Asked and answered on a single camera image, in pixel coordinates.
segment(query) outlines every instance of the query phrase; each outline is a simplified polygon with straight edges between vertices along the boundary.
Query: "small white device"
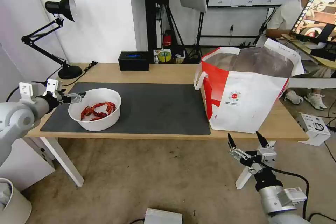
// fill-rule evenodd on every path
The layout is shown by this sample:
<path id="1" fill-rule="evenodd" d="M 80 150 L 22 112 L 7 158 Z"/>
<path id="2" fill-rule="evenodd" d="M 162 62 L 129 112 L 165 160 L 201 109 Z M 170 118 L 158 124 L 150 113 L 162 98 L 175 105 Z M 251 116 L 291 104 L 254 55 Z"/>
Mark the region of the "small white device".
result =
<path id="1" fill-rule="evenodd" d="M 182 214 L 147 208 L 144 224 L 182 224 Z"/>
<path id="2" fill-rule="evenodd" d="M 296 121 L 309 136 L 308 141 L 299 141 L 300 143 L 320 146 L 330 137 L 330 132 L 321 117 L 299 114 Z"/>

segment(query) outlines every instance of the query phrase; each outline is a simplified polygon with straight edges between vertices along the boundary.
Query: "monitor screen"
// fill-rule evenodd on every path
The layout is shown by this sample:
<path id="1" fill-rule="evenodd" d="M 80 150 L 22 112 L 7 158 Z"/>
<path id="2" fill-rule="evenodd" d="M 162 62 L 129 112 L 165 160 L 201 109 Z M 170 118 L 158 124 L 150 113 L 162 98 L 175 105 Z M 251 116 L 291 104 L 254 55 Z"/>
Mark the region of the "monitor screen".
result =
<path id="1" fill-rule="evenodd" d="M 336 44 L 336 0 L 309 0 L 291 34 Z"/>

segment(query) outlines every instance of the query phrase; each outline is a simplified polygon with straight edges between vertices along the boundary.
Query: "crayfish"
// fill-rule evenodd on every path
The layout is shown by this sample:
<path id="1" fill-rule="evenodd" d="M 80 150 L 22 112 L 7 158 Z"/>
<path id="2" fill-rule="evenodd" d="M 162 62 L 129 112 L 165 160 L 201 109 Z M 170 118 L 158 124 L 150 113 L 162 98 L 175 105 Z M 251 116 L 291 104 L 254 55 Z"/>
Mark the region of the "crayfish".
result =
<path id="1" fill-rule="evenodd" d="M 106 113 L 104 112 L 96 112 L 95 111 L 95 108 L 98 108 L 98 107 L 101 107 L 101 106 L 104 106 L 104 105 L 107 105 L 107 108 L 106 108 Z M 83 120 L 85 118 L 85 116 L 89 116 L 91 114 L 93 114 L 95 117 L 92 117 L 92 119 L 90 121 L 96 121 L 96 120 L 99 120 L 99 119 L 102 119 L 108 115 L 110 115 L 112 112 L 114 112 L 116 109 L 116 105 L 110 101 L 106 101 L 104 103 L 97 103 L 96 105 L 93 105 L 92 107 L 89 107 L 87 106 L 82 112 L 81 112 L 81 115 L 80 115 L 80 119 Z"/>

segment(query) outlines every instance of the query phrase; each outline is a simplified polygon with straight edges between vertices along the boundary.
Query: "red and white bag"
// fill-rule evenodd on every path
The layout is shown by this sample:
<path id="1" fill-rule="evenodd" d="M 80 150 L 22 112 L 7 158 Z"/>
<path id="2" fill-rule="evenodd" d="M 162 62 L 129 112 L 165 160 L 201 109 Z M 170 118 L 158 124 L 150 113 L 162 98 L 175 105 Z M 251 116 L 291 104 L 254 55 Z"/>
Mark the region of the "red and white bag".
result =
<path id="1" fill-rule="evenodd" d="M 205 55 L 194 86 L 204 86 L 212 129 L 255 133 L 288 78 L 303 73 L 298 53 L 268 39 L 263 48 L 220 47 Z"/>

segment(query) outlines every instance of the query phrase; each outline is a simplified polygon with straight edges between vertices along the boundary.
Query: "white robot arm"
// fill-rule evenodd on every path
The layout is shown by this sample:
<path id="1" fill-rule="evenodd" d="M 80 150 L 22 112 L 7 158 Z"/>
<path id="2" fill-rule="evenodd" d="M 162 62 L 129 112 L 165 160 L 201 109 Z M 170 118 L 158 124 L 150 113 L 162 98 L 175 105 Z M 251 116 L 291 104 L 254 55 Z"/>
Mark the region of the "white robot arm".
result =
<path id="1" fill-rule="evenodd" d="M 58 80 L 49 79 L 42 96 L 34 96 L 37 83 L 20 82 L 21 99 L 18 102 L 0 103 L 0 166 L 12 150 L 12 143 L 36 127 L 40 119 L 62 103 L 77 103 L 85 93 L 63 94 Z"/>
<path id="2" fill-rule="evenodd" d="M 230 154 L 242 165 L 248 167 L 256 180 L 255 189 L 260 195 L 261 204 L 270 224 L 309 224 L 310 222 L 291 213 L 296 205 L 307 197 L 299 187 L 283 188 L 280 180 L 272 172 L 277 153 L 267 140 L 257 132 L 261 147 L 258 150 L 242 151 L 229 137 Z"/>

